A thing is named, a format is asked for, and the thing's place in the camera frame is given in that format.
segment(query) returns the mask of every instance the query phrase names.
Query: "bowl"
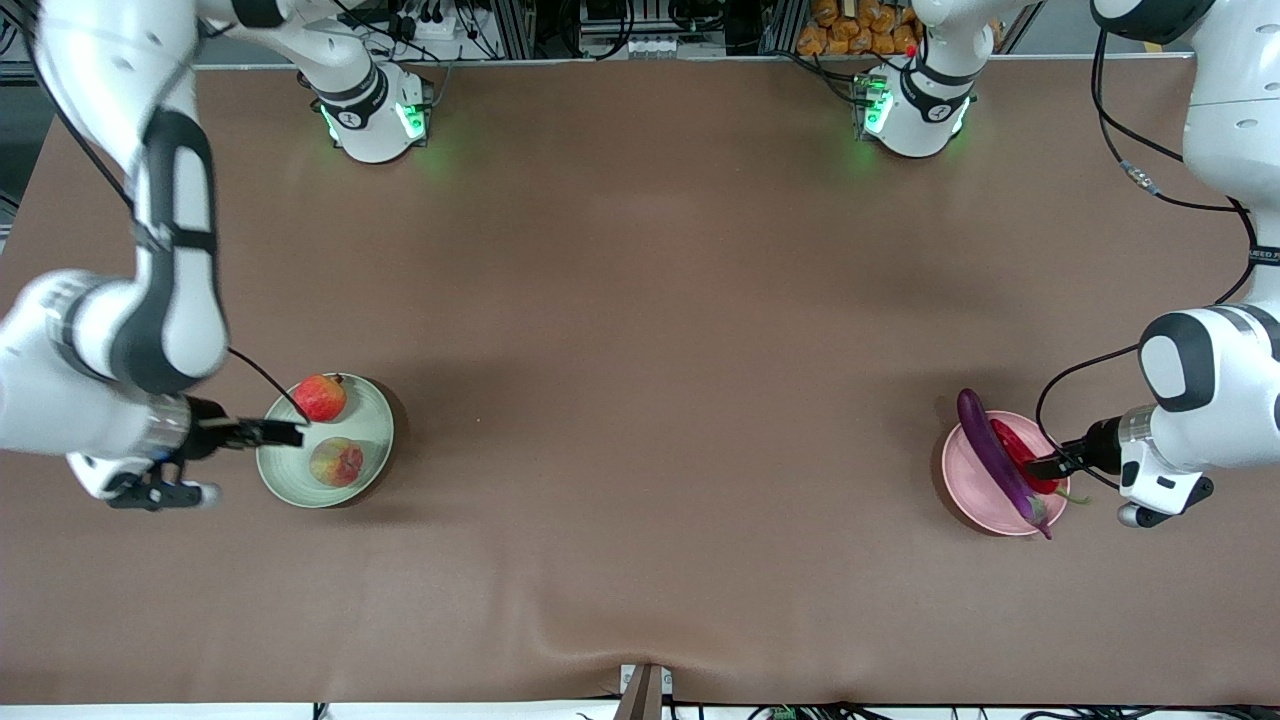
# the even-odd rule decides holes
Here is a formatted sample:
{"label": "bowl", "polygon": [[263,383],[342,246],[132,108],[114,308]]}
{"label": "bowl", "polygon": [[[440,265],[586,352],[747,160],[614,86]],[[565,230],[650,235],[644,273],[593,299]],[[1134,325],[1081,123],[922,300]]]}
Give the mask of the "bowl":
{"label": "bowl", "polygon": [[[1053,452],[1053,446],[1044,439],[1036,423],[1027,418],[1004,410],[988,410],[987,418],[1009,425],[1037,457]],[[978,456],[960,425],[951,429],[951,434],[947,436],[947,441],[942,446],[942,482],[960,511],[980,528],[1010,537],[1033,536],[1039,532],[1023,520],[1012,501],[1005,497],[1005,492],[996,484],[996,479],[978,461]],[[1070,483],[1071,480],[1068,478],[1062,480],[1060,487],[1070,492]],[[1052,525],[1066,510],[1066,498],[1060,495],[1042,495],[1039,497],[1044,501],[1044,509],[1048,510],[1048,524]]]}
{"label": "bowl", "polygon": [[[302,430],[302,447],[269,446],[257,448],[257,473],[275,497],[298,507],[332,507],[349,501],[364,492],[378,478],[390,457],[396,438],[392,406],[378,386],[347,373],[342,387],[347,391],[347,406],[332,423],[311,423]],[[289,388],[289,395],[297,389]],[[284,397],[276,398],[266,411],[268,420],[303,423],[298,411]],[[311,452],[321,442],[343,437],[360,443],[365,462],[349,486],[335,488],[311,475]]]}

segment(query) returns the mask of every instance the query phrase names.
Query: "red chili pepper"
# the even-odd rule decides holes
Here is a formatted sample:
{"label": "red chili pepper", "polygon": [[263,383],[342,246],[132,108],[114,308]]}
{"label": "red chili pepper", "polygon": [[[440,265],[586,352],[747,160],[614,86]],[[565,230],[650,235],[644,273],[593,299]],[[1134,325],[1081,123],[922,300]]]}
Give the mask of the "red chili pepper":
{"label": "red chili pepper", "polygon": [[1018,437],[1014,428],[1010,428],[1000,420],[991,421],[991,429],[996,430],[996,439],[1000,441],[1000,446],[1005,448],[1009,454],[1009,459],[1014,461],[1014,466],[1018,468],[1018,473],[1027,480],[1027,484],[1039,495],[1053,495],[1057,492],[1057,484],[1061,480],[1043,480],[1030,474],[1027,469],[1027,464],[1036,460],[1036,454],[1032,448],[1027,447],[1023,438]]}

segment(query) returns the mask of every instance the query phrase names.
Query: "red apple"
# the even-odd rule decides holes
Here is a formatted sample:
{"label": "red apple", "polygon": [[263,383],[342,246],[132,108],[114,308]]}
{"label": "red apple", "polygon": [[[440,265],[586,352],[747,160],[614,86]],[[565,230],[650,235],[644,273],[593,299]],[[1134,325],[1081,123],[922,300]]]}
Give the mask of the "red apple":
{"label": "red apple", "polygon": [[342,375],[311,375],[293,391],[307,418],[315,423],[328,423],[342,414],[347,406],[347,391],[342,387]]}
{"label": "red apple", "polygon": [[364,465],[360,443],[344,437],[332,437],[311,451],[311,477],[329,487],[344,488],[356,482]]}

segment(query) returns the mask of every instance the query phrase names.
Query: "black cable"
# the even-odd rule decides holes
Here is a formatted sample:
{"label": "black cable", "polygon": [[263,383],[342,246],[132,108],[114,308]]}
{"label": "black cable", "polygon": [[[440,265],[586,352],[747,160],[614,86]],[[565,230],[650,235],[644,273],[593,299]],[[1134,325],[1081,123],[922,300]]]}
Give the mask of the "black cable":
{"label": "black cable", "polygon": [[1172,150],[1165,147],[1164,145],[1161,145],[1161,143],[1158,143],[1158,142],[1156,142],[1153,140],[1148,140],[1148,138],[1138,135],[1137,132],[1129,129],[1128,127],[1125,127],[1124,124],[1121,124],[1120,122],[1117,122],[1115,118],[1112,118],[1106,111],[1106,109],[1102,108],[1102,63],[1106,60],[1107,38],[1108,38],[1108,36],[1110,36],[1110,33],[1107,31],[1100,29],[1098,31],[1098,44],[1097,44],[1097,46],[1094,47],[1094,51],[1093,51],[1093,67],[1094,67],[1093,78],[1092,78],[1093,79],[1093,106],[1097,109],[1098,115],[1101,115],[1102,119],[1107,124],[1110,124],[1111,127],[1116,128],[1117,131],[1120,131],[1124,136],[1129,137],[1130,140],[1133,140],[1135,142],[1139,142],[1142,145],[1146,145],[1147,147],[1155,150],[1156,152],[1160,152],[1161,155],[1164,155],[1166,158],[1170,158],[1172,160],[1176,160],[1176,161],[1181,163],[1183,161],[1183,156],[1179,152],[1174,152]]}
{"label": "black cable", "polygon": [[93,167],[97,168],[97,172],[102,174],[102,178],[106,179],[108,184],[111,186],[111,190],[115,191],[115,195],[120,197],[120,201],[123,201],[124,205],[132,213],[133,200],[124,191],[124,186],[120,184],[120,181],[115,179],[115,176],[113,176],[111,170],[108,169],[106,163],[104,163],[102,159],[99,158],[97,152],[93,151],[88,141],[84,140],[84,136],[81,135],[81,131],[76,129],[76,126],[72,124],[70,118],[67,117],[67,111],[63,110],[61,105],[58,104],[58,100],[54,97],[54,94],[49,91],[49,83],[45,82],[45,73],[40,69],[40,63],[36,61],[36,38],[35,33],[32,32],[32,28],[18,22],[18,18],[13,17],[13,14],[9,13],[9,10],[4,9],[4,6],[0,6],[0,13],[4,13],[5,18],[8,18],[14,27],[22,31],[22,40],[27,45],[27,55],[31,58],[31,72],[32,74],[36,76],[36,83],[40,85],[40,88],[45,91],[45,95],[47,95],[50,102],[52,102],[54,113],[58,115],[58,119],[61,120],[63,126],[67,128],[67,132],[69,132],[72,135],[72,138],[76,141],[76,145],[78,145],[79,149],[84,151],[84,155],[87,155],[90,161],[93,163]]}
{"label": "black cable", "polygon": [[380,27],[374,27],[374,26],[366,23],[364,18],[356,17],[356,14],[351,12],[351,8],[348,8],[342,0],[333,0],[333,4],[337,5],[343,13],[347,13],[348,18],[356,20],[357,23],[360,23],[365,28],[371,29],[371,31],[378,32],[378,33],[381,33],[381,35],[385,35],[387,37],[389,37],[392,40],[398,40],[398,41],[403,42],[404,45],[412,47],[413,50],[417,50],[419,53],[421,53],[424,58],[430,58],[435,63],[443,63],[443,60],[440,60],[439,58],[436,58],[435,54],[431,53],[430,50],[428,50],[426,47],[422,47],[421,45],[415,45],[415,44],[407,41],[407,40],[401,40],[401,38],[396,37],[394,35],[387,32],[385,29],[383,29]]}
{"label": "black cable", "polygon": [[564,50],[568,50],[571,58],[581,58],[582,50],[579,47],[579,42],[570,37],[568,29],[572,23],[570,23],[568,13],[573,9],[573,0],[562,0],[561,12],[556,15],[556,31],[561,36],[561,42],[564,44]]}
{"label": "black cable", "polygon": [[[1120,155],[1120,150],[1116,149],[1115,141],[1111,140],[1111,131],[1110,131],[1108,126],[1111,128],[1115,128],[1115,129],[1120,131],[1120,133],[1123,133],[1125,137],[1129,137],[1129,138],[1134,140],[1135,142],[1139,142],[1139,143],[1142,143],[1142,145],[1144,145],[1144,146],[1155,150],[1156,152],[1160,152],[1161,155],[1165,155],[1166,158],[1169,158],[1171,160],[1176,160],[1179,163],[1183,163],[1184,160],[1183,160],[1181,154],[1175,152],[1175,151],[1165,147],[1164,145],[1160,145],[1158,142],[1156,142],[1153,140],[1149,140],[1147,137],[1143,137],[1142,135],[1139,135],[1139,133],[1129,129],[1123,123],[1120,123],[1119,120],[1116,120],[1115,118],[1112,118],[1110,113],[1107,113],[1107,110],[1106,110],[1106,108],[1103,105],[1103,101],[1102,101],[1102,70],[1103,70],[1103,64],[1106,63],[1107,38],[1108,38],[1107,31],[1105,31],[1105,29],[1103,31],[1098,31],[1098,42],[1097,42],[1097,45],[1094,46],[1094,50],[1093,50],[1093,67],[1092,67],[1092,70],[1089,73],[1089,94],[1091,94],[1091,96],[1093,99],[1093,108],[1098,113],[1098,127],[1102,129],[1102,138],[1107,143],[1107,150],[1111,151],[1111,156],[1115,158],[1115,161],[1117,164],[1120,164],[1123,168],[1125,168],[1126,173],[1129,172],[1128,168],[1130,165],[1126,163],[1126,160],[1124,159],[1124,156]],[[1235,213],[1236,211],[1236,209],[1233,208],[1233,206],[1226,206],[1226,205],[1204,205],[1204,204],[1201,204],[1201,202],[1188,202],[1185,200],[1178,200],[1175,197],[1169,197],[1167,195],[1160,192],[1158,188],[1156,190],[1156,192],[1152,192],[1152,195],[1156,196],[1158,200],[1164,200],[1165,202],[1169,202],[1170,205],[1178,205],[1179,208],[1189,208],[1192,210],[1212,210],[1215,213]]]}
{"label": "black cable", "polygon": [[[289,405],[293,406],[293,409],[298,413],[298,415],[302,418],[302,420],[305,421],[305,424],[307,427],[311,427],[311,418],[308,418],[307,414],[302,410],[302,406],[298,405],[298,401],[293,400],[293,396],[289,395],[289,391],[284,389],[284,386],[282,386],[280,383],[275,382],[275,378],[273,378],[270,373],[268,373],[266,370],[264,370],[262,366],[259,365],[257,363],[255,363],[252,357],[250,357],[248,355],[244,355],[243,352],[241,352],[239,350],[236,350],[234,347],[228,347],[227,352],[230,352],[236,357],[239,357],[239,360],[242,363],[244,363],[250,368],[253,368],[257,372],[257,374],[262,375],[262,379],[265,379],[266,382],[271,383],[271,387],[274,387],[275,391],[280,393],[280,397],[283,397],[283,398],[285,398],[285,400],[289,401]],[[316,703],[316,705],[323,705],[325,707],[329,706],[329,703]]]}
{"label": "black cable", "polygon": [[[1183,156],[1181,155],[1179,155],[1178,152],[1174,152],[1172,150],[1170,150],[1170,149],[1160,145],[1158,142],[1155,142],[1152,140],[1148,140],[1148,138],[1138,135],[1137,132],[1133,132],[1132,129],[1129,129],[1125,126],[1123,126],[1121,123],[1119,123],[1115,118],[1112,118],[1106,111],[1106,108],[1103,106],[1103,101],[1102,101],[1102,65],[1106,61],[1106,47],[1107,47],[1107,32],[1106,31],[1100,31],[1098,32],[1098,42],[1097,42],[1097,46],[1096,46],[1094,53],[1093,53],[1093,69],[1092,69],[1089,81],[1091,81],[1091,95],[1093,96],[1093,106],[1094,106],[1094,109],[1098,113],[1098,127],[1102,129],[1102,140],[1106,142],[1107,150],[1111,152],[1111,156],[1115,158],[1116,163],[1121,164],[1121,167],[1124,167],[1124,165],[1128,164],[1125,161],[1124,156],[1120,154],[1120,150],[1116,149],[1115,141],[1111,138],[1111,133],[1108,132],[1107,126],[1111,126],[1111,127],[1116,128],[1117,131],[1120,131],[1121,133],[1124,133],[1126,137],[1130,137],[1130,138],[1135,140],[1137,142],[1139,142],[1139,143],[1142,143],[1142,145],[1144,145],[1147,147],[1151,147],[1152,150],[1156,150],[1157,152],[1160,152],[1160,154],[1162,154],[1162,155],[1165,155],[1165,156],[1167,156],[1170,159],[1174,159],[1174,160],[1178,160],[1179,163],[1181,163],[1183,161]],[[1220,205],[1202,205],[1199,202],[1187,202],[1187,201],[1183,201],[1183,200],[1176,200],[1176,199],[1165,196],[1164,193],[1160,193],[1160,192],[1156,192],[1153,195],[1157,199],[1164,200],[1165,202],[1169,202],[1170,205],[1178,205],[1180,208],[1189,208],[1189,209],[1194,209],[1194,210],[1210,210],[1210,211],[1229,211],[1229,213],[1235,213],[1240,218],[1240,222],[1244,223],[1244,232],[1245,232],[1245,234],[1249,238],[1249,247],[1253,247],[1258,242],[1257,228],[1253,227],[1253,220],[1252,220],[1252,218],[1249,218],[1249,211],[1244,208],[1244,205],[1240,204],[1239,200],[1236,200],[1234,197],[1228,196],[1226,201],[1230,204],[1229,206],[1220,206]],[[1230,299],[1233,295],[1235,295],[1242,287],[1244,287],[1244,283],[1248,282],[1249,275],[1252,273],[1253,273],[1253,263],[1251,261],[1249,264],[1245,265],[1244,272],[1240,273],[1240,277],[1236,278],[1236,281],[1234,283],[1231,283],[1231,287],[1226,292],[1224,292],[1221,296],[1219,296],[1219,299],[1215,300],[1212,304],[1213,305],[1220,305],[1220,304],[1225,302],[1228,299]],[[1043,436],[1044,439],[1053,447],[1053,451],[1057,454],[1057,456],[1065,459],[1065,461],[1069,465],[1074,466],[1074,469],[1083,470],[1084,473],[1087,473],[1093,479],[1096,479],[1096,480],[1098,480],[1098,482],[1101,482],[1101,483],[1111,487],[1112,489],[1119,489],[1119,487],[1116,486],[1115,482],[1112,482],[1112,480],[1110,480],[1107,478],[1103,478],[1100,473],[1097,473],[1092,468],[1085,466],[1083,462],[1080,462],[1075,457],[1073,457],[1073,456],[1070,456],[1070,455],[1068,455],[1066,452],[1062,451],[1062,446],[1060,446],[1057,443],[1057,441],[1055,441],[1053,437],[1050,436],[1048,429],[1044,427],[1044,419],[1043,419],[1042,413],[1043,413],[1043,409],[1044,409],[1044,401],[1048,397],[1050,391],[1052,391],[1053,387],[1057,386],[1057,383],[1062,382],[1064,379],[1066,379],[1071,374],[1078,373],[1080,370],[1084,370],[1087,368],[1092,368],[1094,365],[1100,365],[1102,363],[1106,363],[1107,360],[1114,360],[1116,357],[1123,357],[1123,356],[1129,355],[1132,352],[1137,352],[1138,347],[1139,346],[1137,343],[1135,345],[1130,345],[1130,346],[1126,346],[1126,347],[1121,347],[1120,350],[1114,350],[1114,351],[1107,352],[1105,355],[1098,355],[1097,357],[1091,357],[1091,359],[1088,359],[1088,360],[1085,360],[1083,363],[1078,363],[1075,365],[1071,365],[1070,368],[1068,368],[1068,369],[1062,370],[1061,373],[1053,375],[1053,378],[1050,379],[1050,382],[1046,383],[1044,387],[1041,389],[1039,397],[1036,400],[1036,425],[1039,428],[1041,436]]]}
{"label": "black cable", "polygon": [[467,14],[471,15],[471,27],[475,28],[476,33],[475,37],[471,37],[471,42],[490,60],[500,60],[502,58],[498,56],[498,51],[493,49],[493,45],[489,45],[489,38],[484,36],[484,31],[480,28],[480,19],[476,17],[476,8],[471,4],[471,0],[458,0],[454,4],[454,9],[458,10],[458,19],[462,19],[462,4],[467,6]]}
{"label": "black cable", "polygon": [[[1239,211],[1239,217],[1240,217],[1240,220],[1244,223],[1244,232],[1245,232],[1245,234],[1248,234],[1248,237],[1249,237],[1249,246],[1252,247],[1258,241],[1258,233],[1257,233],[1257,229],[1253,227],[1253,220],[1249,218],[1248,213],[1239,204],[1239,201],[1236,201],[1235,199],[1229,199],[1229,200],[1234,205],[1236,205],[1239,208],[1239,210],[1240,210]],[[1244,283],[1248,282],[1249,275],[1252,273],[1253,273],[1253,263],[1249,263],[1248,265],[1245,265],[1244,272],[1240,273],[1240,277],[1236,278],[1236,281],[1234,283],[1231,283],[1231,287],[1226,292],[1224,292],[1222,295],[1220,295],[1217,297],[1217,300],[1213,301],[1213,305],[1221,305],[1222,302],[1226,302],[1228,299],[1230,299],[1242,287],[1244,287]],[[1134,345],[1130,345],[1130,346],[1126,346],[1126,347],[1121,347],[1120,350],[1112,350],[1111,352],[1107,352],[1105,355],[1098,355],[1097,357],[1091,357],[1091,359],[1088,359],[1088,360],[1085,360],[1083,363],[1076,363],[1075,365],[1071,365],[1070,368],[1068,368],[1068,369],[1062,370],[1061,373],[1053,375],[1053,379],[1051,379],[1048,383],[1044,384],[1044,388],[1041,389],[1039,397],[1036,400],[1036,427],[1039,428],[1041,436],[1043,436],[1044,439],[1053,447],[1053,451],[1057,454],[1057,456],[1065,459],[1069,465],[1074,465],[1076,470],[1084,470],[1084,473],[1087,473],[1089,477],[1092,477],[1093,479],[1101,482],[1105,486],[1108,486],[1111,489],[1120,489],[1120,488],[1119,488],[1119,486],[1116,486],[1115,482],[1108,480],[1107,478],[1103,478],[1101,474],[1098,474],[1096,470],[1093,470],[1093,468],[1089,468],[1089,466],[1084,465],[1084,462],[1080,462],[1074,456],[1071,456],[1068,452],[1065,452],[1062,450],[1062,446],[1060,446],[1057,443],[1057,441],[1053,439],[1053,437],[1048,434],[1048,429],[1044,427],[1044,419],[1043,419],[1042,414],[1043,414],[1043,410],[1044,410],[1044,401],[1046,401],[1046,398],[1048,398],[1048,393],[1050,393],[1051,389],[1053,389],[1053,386],[1056,386],[1057,383],[1062,382],[1069,375],[1071,375],[1074,373],[1078,373],[1080,370],[1084,370],[1085,368],[1092,368],[1093,365],[1100,365],[1102,363],[1106,363],[1107,360],[1115,360],[1116,357],[1123,357],[1125,355],[1129,355],[1130,352],[1137,352],[1137,350],[1138,350],[1138,343],[1134,343]]]}
{"label": "black cable", "polygon": [[221,37],[221,36],[227,35],[229,31],[236,29],[236,26],[237,26],[237,23],[230,23],[230,24],[228,24],[227,27],[224,27],[221,29],[215,29],[215,31],[210,32],[209,35],[206,35],[205,40],[212,40],[215,37]]}
{"label": "black cable", "polygon": [[822,60],[819,60],[817,55],[813,56],[813,65],[818,68],[818,77],[822,78],[822,82],[827,83],[827,87],[836,95],[836,97],[840,97],[841,100],[849,102],[850,105],[859,104],[858,100],[855,100],[851,95],[844,92],[842,90],[840,90],[840,87],[836,86],[836,81],[831,79],[831,76],[827,74],[827,70],[822,68]]}
{"label": "black cable", "polygon": [[872,55],[872,56],[874,56],[874,58],[876,58],[877,60],[879,60],[881,63],[884,63],[886,65],[888,65],[888,67],[893,68],[895,70],[897,70],[897,72],[900,72],[900,73],[901,73],[901,72],[906,72],[906,65],[901,65],[901,67],[899,67],[899,65],[895,65],[893,63],[890,63],[890,61],[888,61],[888,58],[886,58],[884,55],[881,55],[879,53],[876,53],[876,51],[872,51],[872,50],[867,50],[865,53],[867,53],[867,55]]}
{"label": "black cable", "polygon": [[671,0],[669,3],[667,3],[667,18],[671,19],[671,22],[675,23],[676,27],[678,27],[680,29],[685,32],[713,32],[724,27],[724,13],[727,10],[723,6],[719,14],[716,15],[714,19],[708,20],[707,23],[699,26],[698,18],[694,18],[692,14],[685,18],[680,17],[680,13],[676,8],[678,5],[684,5],[684,1],[685,0]]}
{"label": "black cable", "polygon": [[800,65],[801,68],[804,68],[805,72],[813,73],[815,76],[817,74],[822,74],[822,76],[826,76],[826,77],[828,77],[831,79],[838,79],[838,81],[844,81],[844,82],[852,82],[854,81],[854,76],[852,74],[847,74],[846,76],[846,74],[836,73],[836,72],[832,72],[832,70],[824,70],[824,69],[817,67],[815,64],[806,63],[804,60],[804,58],[801,58],[800,55],[796,55],[795,53],[792,53],[790,50],[781,50],[781,49],[780,50],[769,50],[768,53],[765,53],[765,55],[777,55],[780,58],[786,58],[786,59],[791,60],[792,63],[795,63],[795,64]]}
{"label": "black cable", "polygon": [[1061,712],[1050,712],[1048,710],[1036,710],[1023,715],[1023,720],[1037,720],[1039,717],[1050,717],[1052,720],[1138,720],[1151,715],[1152,712],[1165,710],[1167,705],[1157,705],[1153,707],[1138,708],[1133,712],[1128,712],[1125,707],[1120,706],[1071,706],[1070,710],[1075,715],[1064,715]]}
{"label": "black cable", "polygon": [[631,31],[636,27],[636,9],[631,4],[631,0],[618,0],[618,6],[622,13],[618,18],[618,40],[613,44],[613,47],[611,47],[608,53],[600,55],[596,60],[608,60],[609,58],[617,55],[623,47],[627,46],[627,42],[631,41]]}
{"label": "black cable", "polygon": [[13,42],[18,40],[18,26],[10,24],[8,18],[0,19],[0,40],[4,40],[5,35],[9,35],[9,40],[5,41],[4,47],[0,47],[0,55],[4,55],[13,49]]}
{"label": "black cable", "polygon": [[457,65],[458,60],[461,59],[462,59],[462,46],[458,45],[458,59],[449,63],[449,67],[444,70],[444,81],[440,82],[440,91],[436,92],[435,97],[431,99],[433,110],[439,108],[440,102],[444,102],[444,91],[449,88],[449,78],[453,77],[453,67]]}

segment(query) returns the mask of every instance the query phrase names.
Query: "purple eggplant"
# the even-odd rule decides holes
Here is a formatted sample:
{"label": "purple eggplant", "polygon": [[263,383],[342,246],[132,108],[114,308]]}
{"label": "purple eggplant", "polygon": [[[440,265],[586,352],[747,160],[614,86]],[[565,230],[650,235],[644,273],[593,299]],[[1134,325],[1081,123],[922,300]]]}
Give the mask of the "purple eggplant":
{"label": "purple eggplant", "polygon": [[978,393],[969,388],[961,389],[960,396],[956,397],[956,414],[960,415],[960,429],[964,430],[964,437],[973,446],[973,452],[978,456],[983,469],[996,480],[1005,497],[1014,503],[1023,520],[1027,520],[1046,538],[1052,539],[1053,536],[1048,532],[1048,510],[1044,507],[1044,501],[1027,484],[1012,459],[1000,445],[996,432],[991,429],[991,423],[987,420],[987,409],[982,406],[982,398],[978,397]]}

